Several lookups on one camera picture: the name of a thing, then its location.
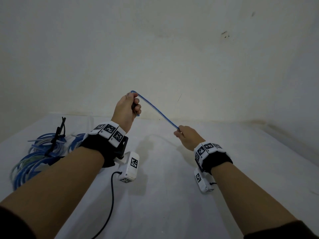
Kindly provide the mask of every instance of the person's left hand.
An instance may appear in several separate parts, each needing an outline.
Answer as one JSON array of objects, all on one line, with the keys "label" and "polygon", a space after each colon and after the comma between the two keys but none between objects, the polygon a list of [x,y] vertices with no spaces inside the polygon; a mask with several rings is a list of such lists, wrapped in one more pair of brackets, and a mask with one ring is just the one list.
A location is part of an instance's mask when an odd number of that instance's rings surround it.
[{"label": "person's left hand", "polygon": [[[136,98],[138,93],[128,93],[123,96],[119,102],[116,104],[113,117],[111,121],[120,125],[120,127],[128,133],[131,129],[133,121],[136,117],[136,114],[141,114],[141,105],[139,103],[139,99]],[[135,107],[135,112],[132,110],[132,104],[138,104]]]}]

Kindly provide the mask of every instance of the black sleeve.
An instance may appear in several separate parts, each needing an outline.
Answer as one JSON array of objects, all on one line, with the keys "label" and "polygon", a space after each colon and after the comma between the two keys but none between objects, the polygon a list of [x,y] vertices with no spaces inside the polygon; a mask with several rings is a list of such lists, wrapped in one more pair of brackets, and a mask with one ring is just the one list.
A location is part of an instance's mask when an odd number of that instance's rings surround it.
[{"label": "black sleeve", "polygon": [[318,239],[315,234],[302,222],[294,221],[283,226],[257,231],[247,234],[244,239],[264,239],[264,238],[302,238],[302,239]]},{"label": "black sleeve", "polygon": [[11,211],[0,206],[1,234],[6,238],[36,239],[30,227]]}]

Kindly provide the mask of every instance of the black wristband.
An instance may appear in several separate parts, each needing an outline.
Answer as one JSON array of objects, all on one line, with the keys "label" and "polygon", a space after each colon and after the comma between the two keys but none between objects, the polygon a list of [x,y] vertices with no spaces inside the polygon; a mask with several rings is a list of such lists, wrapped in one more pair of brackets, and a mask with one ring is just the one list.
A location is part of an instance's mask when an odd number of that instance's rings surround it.
[{"label": "black wristband", "polygon": [[110,144],[108,139],[100,135],[88,135],[88,137],[81,143],[80,147],[99,151],[104,157],[103,168],[115,165],[114,158],[116,156],[115,151],[117,148]]},{"label": "black wristband", "polygon": [[211,174],[211,170],[213,167],[221,165],[222,163],[225,163],[225,162],[233,163],[233,161],[230,159],[230,157],[226,153],[214,152],[209,154],[207,158],[203,160],[202,168],[206,173]]}]

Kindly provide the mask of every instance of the black fabric strap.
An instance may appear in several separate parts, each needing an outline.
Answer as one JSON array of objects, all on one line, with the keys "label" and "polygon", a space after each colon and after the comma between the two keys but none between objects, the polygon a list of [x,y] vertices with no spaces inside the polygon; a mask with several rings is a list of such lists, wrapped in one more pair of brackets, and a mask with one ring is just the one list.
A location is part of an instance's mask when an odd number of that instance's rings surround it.
[{"label": "black fabric strap", "polygon": [[85,147],[99,151],[104,157],[103,168],[112,167],[115,165],[114,153],[117,148],[108,142],[108,139],[100,135],[88,135],[88,137],[81,143],[80,147]]},{"label": "black fabric strap", "polygon": [[257,231],[244,236],[244,239],[269,238],[318,239],[319,237],[317,237],[302,221],[293,221],[277,228]]},{"label": "black fabric strap", "polygon": [[30,227],[17,215],[0,206],[1,234],[6,238],[36,239]]},{"label": "black fabric strap", "polygon": [[202,168],[206,173],[211,174],[211,170],[213,167],[221,165],[222,163],[225,163],[225,162],[233,163],[233,161],[230,159],[230,157],[226,153],[214,152],[212,154],[209,154],[207,158],[204,159]]}]

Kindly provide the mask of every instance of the forearm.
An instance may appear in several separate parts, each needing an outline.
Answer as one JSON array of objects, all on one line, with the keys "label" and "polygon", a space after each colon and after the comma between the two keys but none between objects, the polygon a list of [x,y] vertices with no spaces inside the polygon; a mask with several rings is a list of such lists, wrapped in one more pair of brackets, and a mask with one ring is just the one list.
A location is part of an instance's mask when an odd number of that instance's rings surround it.
[{"label": "forearm", "polygon": [[211,172],[244,235],[297,220],[233,164],[223,163]]},{"label": "forearm", "polygon": [[37,238],[54,238],[103,163],[98,151],[77,148],[26,182],[0,205],[21,217]]}]

